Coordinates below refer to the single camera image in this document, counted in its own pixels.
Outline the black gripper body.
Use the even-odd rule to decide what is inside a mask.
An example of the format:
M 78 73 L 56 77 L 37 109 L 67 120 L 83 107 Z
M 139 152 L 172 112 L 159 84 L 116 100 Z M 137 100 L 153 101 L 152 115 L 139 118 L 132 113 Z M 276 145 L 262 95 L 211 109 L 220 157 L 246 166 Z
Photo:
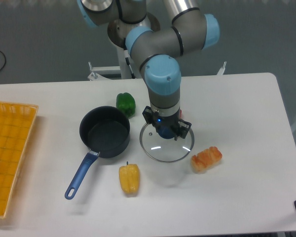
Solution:
M 161 129 L 167 128 L 173 133 L 173 125 L 175 125 L 175 123 L 180 119 L 180 109 L 170 116 L 163 116 L 161 113 L 153 111 L 153 118 L 154 123 L 152 126 L 156 128 L 157 132 L 159 132 Z

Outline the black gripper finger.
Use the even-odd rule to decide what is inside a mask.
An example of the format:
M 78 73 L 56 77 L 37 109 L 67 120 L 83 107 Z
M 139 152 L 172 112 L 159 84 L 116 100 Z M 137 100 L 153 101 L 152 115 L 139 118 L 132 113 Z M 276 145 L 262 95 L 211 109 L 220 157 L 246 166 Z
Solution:
M 175 134 L 174 136 L 175 140 L 177 140 L 178 137 L 185 139 L 190 128 L 191 128 L 190 122 L 187 122 L 183 119 L 178 120 L 175 123 L 175 125 L 173 125 L 173 133 Z
M 146 106 L 142 112 L 142 115 L 146 121 L 147 124 L 153 124 L 154 123 L 154 118 L 153 118 L 153 111 L 151 107 Z

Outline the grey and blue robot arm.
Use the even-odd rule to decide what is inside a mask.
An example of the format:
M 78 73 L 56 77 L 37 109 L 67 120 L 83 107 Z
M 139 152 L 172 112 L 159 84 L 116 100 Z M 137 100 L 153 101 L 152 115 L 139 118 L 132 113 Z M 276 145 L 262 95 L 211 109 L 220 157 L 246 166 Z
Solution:
M 181 70 L 176 60 L 219 41 L 220 27 L 211 14 L 201 13 L 194 0 L 166 0 L 171 27 L 153 24 L 144 0 L 79 0 L 85 21 L 94 26 L 109 23 L 116 46 L 126 50 L 142 76 L 150 105 L 143 111 L 147 124 L 164 139 L 185 138 L 191 124 L 181 118 Z

